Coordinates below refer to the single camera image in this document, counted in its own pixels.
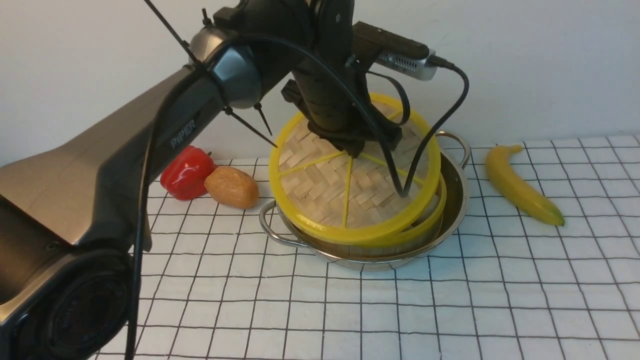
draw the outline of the bamboo steamer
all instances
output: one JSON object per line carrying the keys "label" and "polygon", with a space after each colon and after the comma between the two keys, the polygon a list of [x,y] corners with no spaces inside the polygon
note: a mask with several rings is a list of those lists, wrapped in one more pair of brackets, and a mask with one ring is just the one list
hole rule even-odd
{"label": "bamboo steamer", "polygon": [[[399,122],[402,105],[371,94],[375,107]],[[413,178],[409,196],[396,193],[380,146],[367,142],[355,159],[308,130],[298,113],[276,139],[269,159],[269,182],[282,214],[300,231],[336,245],[379,247],[406,239],[406,232],[442,194],[440,148],[429,141]],[[392,152],[404,183],[418,145],[429,131],[415,111],[403,125],[403,139]]]}

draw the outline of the plastic vegetable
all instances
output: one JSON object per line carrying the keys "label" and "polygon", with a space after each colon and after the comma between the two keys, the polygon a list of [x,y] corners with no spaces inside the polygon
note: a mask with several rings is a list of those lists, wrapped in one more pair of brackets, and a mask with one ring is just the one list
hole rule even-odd
{"label": "plastic vegetable", "polygon": [[204,183],[209,195],[222,205],[251,209],[258,203],[258,183],[246,172],[232,167],[219,167]]}
{"label": "plastic vegetable", "polygon": [[204,180],[217,165],[203,150],[187,146],[160,176],[160,185],[177,200],[191,200],[207,193]]}
{"label": "plastic vegetable", "polygon": [[530,217],[545,224],[563,226],[564,216],[556,205],[511,168],[511,155],[520,151],[520,145],[498,145],[491,149],[484,161],[489,180],[502,196]]}

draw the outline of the robotic arm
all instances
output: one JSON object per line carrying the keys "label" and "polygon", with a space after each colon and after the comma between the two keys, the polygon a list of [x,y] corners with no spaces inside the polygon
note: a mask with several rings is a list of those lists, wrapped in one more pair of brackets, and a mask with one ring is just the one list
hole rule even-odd
{"label": "robotic arm", "polygon": [[371,104],[372,64],[421,80],[452,64],[353,25],[353,10],[353,0],[240,0],[205,15],[183,68],[61,147],[0,168],[0,360],[87,359],[108,343],[137,313],[129,248],[151,248],[143,175],[155,179],[221,112],[256,106],[289,73],[282,95],[312,132],[354,157],[365,141],[393,149],[402,132]]}

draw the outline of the white grid tablecloth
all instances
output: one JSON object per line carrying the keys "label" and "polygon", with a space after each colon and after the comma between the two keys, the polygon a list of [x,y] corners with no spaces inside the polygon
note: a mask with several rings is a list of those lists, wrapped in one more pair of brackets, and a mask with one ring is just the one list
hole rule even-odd
{"label": "white grid tablecloth", "polygon": [[[640,358],[640,143],[527,142],[516,171],[552,198],[562,228],[498,196],[476,148],[468,214],[433,252],[359,273],[268,241],[260,207],[150,191],[136,356],[151,359],[626,360]],[[273,228],[288,233],[278,215]],[[125,330],[98,354],[122,359]]]}

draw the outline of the red bell pepper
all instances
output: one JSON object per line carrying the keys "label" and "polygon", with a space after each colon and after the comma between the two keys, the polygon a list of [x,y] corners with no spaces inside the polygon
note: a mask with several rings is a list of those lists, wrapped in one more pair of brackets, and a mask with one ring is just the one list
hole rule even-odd
{"label": "red bell pepper", "polygon": [[177,200],[191,200],[207,193],[204,180],[218,167],[203,150],[187,146],[160,176],[160,185]]}

